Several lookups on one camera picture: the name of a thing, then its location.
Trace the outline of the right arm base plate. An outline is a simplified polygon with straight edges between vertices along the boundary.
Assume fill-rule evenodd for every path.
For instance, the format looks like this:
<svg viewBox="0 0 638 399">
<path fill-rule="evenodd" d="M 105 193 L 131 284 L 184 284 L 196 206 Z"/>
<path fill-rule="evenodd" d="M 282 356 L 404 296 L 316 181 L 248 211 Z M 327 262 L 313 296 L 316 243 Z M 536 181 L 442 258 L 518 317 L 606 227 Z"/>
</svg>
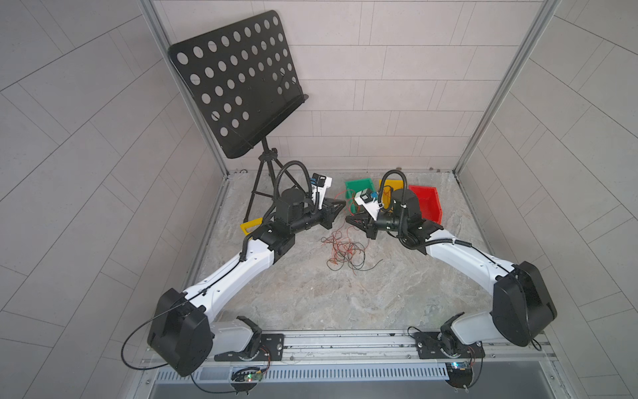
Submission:
<svg viewBox="0 0 638 399">
<path fill-rule="evenodd" d="M 480 360 L 485 357 L 482 345 L 462 344 L 442 332 L 411 332 L 419 359 L 466 359 Z"/>
</svg>

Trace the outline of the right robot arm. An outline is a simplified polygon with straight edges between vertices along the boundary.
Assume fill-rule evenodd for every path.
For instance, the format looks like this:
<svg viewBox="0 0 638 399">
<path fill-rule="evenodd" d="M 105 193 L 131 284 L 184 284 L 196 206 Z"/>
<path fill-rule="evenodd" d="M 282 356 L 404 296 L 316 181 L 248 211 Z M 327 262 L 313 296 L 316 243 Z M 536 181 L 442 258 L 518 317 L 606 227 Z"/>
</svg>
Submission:
<svg viewBox="0 0 638 399">
<path fill-rule="evenodd" d="M 366 187 L 351 192 L 357 212 L 347 216 L 347 224 L 360 229 L 367 239 L 374 240 L 385 232 L 403 251 L 448 264 L 492 299 L 490 310 L 456 314 L 440 327 L 442 351 L 458 357 L 465 347 L 497 338 L 519 347 L 536 344 L 538 334 L 558 317 L 538 267 L 488 254 L 425 218 L 417 194 L 407 184 L 399 189 L 387 186 L 392 176 L 407 180 L 402 171 L 390 170 L 377 191 Z"/>
</svg>

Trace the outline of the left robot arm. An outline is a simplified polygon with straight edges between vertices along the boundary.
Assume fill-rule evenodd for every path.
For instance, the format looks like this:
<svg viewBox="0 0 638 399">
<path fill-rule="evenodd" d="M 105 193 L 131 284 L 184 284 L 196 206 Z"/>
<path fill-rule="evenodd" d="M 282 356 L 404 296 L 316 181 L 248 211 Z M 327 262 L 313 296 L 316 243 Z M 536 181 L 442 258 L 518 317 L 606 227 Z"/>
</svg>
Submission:
<svg viewBox="0 0 638 399">
<path fill-rule="evenodd" d="M 281 191 L 283 175 L 279 174 L 273 185 L 272 206 L 262 224 L 244 237 L 241 251 L 185 291 L 169 289 L 160 297 L 147 343 L 181 377 L 191 375 L 209 357 L 232 352 L 252 359 L 259 353 L 263 331 L 255 322 L 244 316 L 219 322 L 218 314 L 244 286 L 294 246 L 298 233 L 317 225 L 331 229 L 345 208 L 345 201 L 326 196 L 332 185 L 330 177 L 309 174 L 300 161 L 289 161 L 282 172 L 292 166 L 301 168 L 306 189 Z"/>
</svg>

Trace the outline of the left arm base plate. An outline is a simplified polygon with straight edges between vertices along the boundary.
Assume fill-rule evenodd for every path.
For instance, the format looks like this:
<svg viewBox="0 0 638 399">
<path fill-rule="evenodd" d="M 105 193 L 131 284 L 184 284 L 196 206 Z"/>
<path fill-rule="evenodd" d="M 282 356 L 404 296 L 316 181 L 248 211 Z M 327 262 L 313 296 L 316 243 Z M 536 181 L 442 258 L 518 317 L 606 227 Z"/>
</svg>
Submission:
<svg viewBox="0 0 638 399">
<path fill-rule="evenodd" d="M 258 342 L 251 342 L 242 352 L 225 352 L 214 356 L 215 362 L 271 362 L 281 361 L 285 335 L 263 333 Z"/>
</svg>

